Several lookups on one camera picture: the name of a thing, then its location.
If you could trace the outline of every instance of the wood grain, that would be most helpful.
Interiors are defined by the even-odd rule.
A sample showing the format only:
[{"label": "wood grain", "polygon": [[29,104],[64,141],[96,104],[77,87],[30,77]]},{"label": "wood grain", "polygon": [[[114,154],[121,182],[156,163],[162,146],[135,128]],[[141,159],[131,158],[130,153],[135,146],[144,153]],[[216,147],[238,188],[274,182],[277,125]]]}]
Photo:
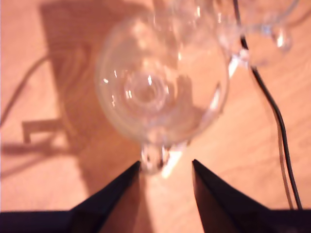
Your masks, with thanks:
[{"label": "wood grain", "polygon": [[[111,27],[148,6],[138,0],[1,1],[2,122],[18,91],[1,126],[2,211],[71,208],[139,159],[139,146],[105,119],[93,75]],[[284,117],[305,208],[311,208],[310,9],[302,0],[291,16],[289,54],[259,69]],[[277,125],[247,70],[237,70],[223,114],[186,149],[170,177],[141,177],[131,232],[203,232],[192,188],[194,158],[267,207],[289,208]]]}]

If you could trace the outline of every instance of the wooden surface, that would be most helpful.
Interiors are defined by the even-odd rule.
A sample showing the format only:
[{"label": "wooden surface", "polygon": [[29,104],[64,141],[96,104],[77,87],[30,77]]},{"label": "wooden surface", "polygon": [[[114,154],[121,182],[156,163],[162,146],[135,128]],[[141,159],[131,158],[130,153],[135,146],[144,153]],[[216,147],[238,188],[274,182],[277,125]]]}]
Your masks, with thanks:
[{"label": "wooden surface", "polygon": [[[1,1],[1,211],[71,208],[139,159],[139,146],[105,119],[93,74],[111,27],[152,3],[101,2]],[[284,117],[305,208],[311,208],[311,18],[304,17],[310,9],[311,1],[302,0],[292,15],[290,53],[259,69]],[[141,177],[131,227],[107,227],[203,232],[194,158],[267,207],[289,208],[273,113],[254,78],[239,68],[223,114],[186,149],[170,177]],[[124,220],[122,214],[114,216]]]}]

